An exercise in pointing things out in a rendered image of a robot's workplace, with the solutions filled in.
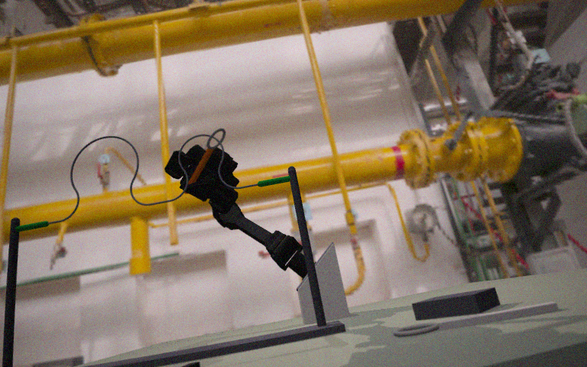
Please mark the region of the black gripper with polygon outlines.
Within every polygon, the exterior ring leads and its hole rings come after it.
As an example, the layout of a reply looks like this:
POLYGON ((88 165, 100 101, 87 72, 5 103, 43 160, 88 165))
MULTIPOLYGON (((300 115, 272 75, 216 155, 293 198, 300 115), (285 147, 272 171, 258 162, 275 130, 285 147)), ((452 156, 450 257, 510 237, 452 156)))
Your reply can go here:
MULTIPOLYGON (((179 151, 173 152, 164 170, 172 178, 180 179, 183 177, 180 181, 180 189, 184 190, 186 187, 186 175, 179 165, 178 154, 179 151)), ((181 151, 180 162, 188 174, 189 181, 197 168, 196 165, 190 164, 191 161, 192 158, 181 151)), ((188 184, 185 192, 193 195, 203 202, 209 199, 212 195, 216 196, 218 199, 216 203, 212 205, 212 208, 221 215, 224 215, 229 212, 235 201, 238 199, 238 192, 230 187, 227 187, 226 185, 224 186, 223 191, 220 192, 222 190, 221 187, 223 184, 224 183, 222 181, 218 181, 218 176, 215 172, 204 167, 197 181, 195 183, 188 184)))

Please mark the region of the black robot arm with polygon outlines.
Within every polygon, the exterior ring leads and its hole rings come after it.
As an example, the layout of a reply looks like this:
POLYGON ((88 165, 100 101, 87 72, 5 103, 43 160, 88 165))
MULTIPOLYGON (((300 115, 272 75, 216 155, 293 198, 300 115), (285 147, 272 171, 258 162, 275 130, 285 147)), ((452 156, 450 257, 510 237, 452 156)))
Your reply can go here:
MULTIPOLYGON (((194 145, 186 154, 192 158, 190 164, 194 164, 198 167, 205 153, 206 150, 200 145, 194 145)), ((222 150, 220 148, 214 148, 204 166, 217 174, 218 181, 220 181, 218 169, 221 160, 222 150)), ((239 180, 232 173, 237 168, 237 165, 238 163, 233 161, 233 158, 230 157, 228 153, 224 152, 224 159, 220 167, 220 175, 222 179, 225 177, 225 183, 232 187, 236 187, 239 183, 239 180)), ((226 227, 230 230, 239 229, 264 245, 271 258, 282 270, 286 271, 287 268, 290 268, 303 279, 307 275, 305 258, 304 255, 301 254, 303 246, 293 236, 285 235, 277 230, 274 233, 270 233, 266 229, 263 229, 251 220, 245 218, 236 202, 229 212, 224 215, 219 214, 212 208, 212 216, 222 227, 226 227), (290 259, 291 257, 292 259, 290 259)))

